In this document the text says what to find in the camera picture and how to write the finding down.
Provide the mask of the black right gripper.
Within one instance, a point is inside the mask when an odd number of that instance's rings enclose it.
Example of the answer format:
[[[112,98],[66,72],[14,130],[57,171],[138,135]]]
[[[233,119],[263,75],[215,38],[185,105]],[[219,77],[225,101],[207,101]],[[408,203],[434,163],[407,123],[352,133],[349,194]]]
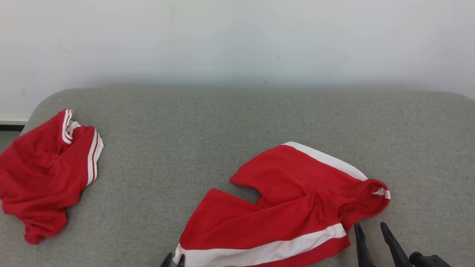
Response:
[[[399,245],[386,223],[380,223],[385,243],[390,248],[395,267],[451,267],[438,255],[424,256],[419,252],[412,253],[409,258]],[[375,267],[366,245],[366,235],[360,223],[354,225],[358,267]]]

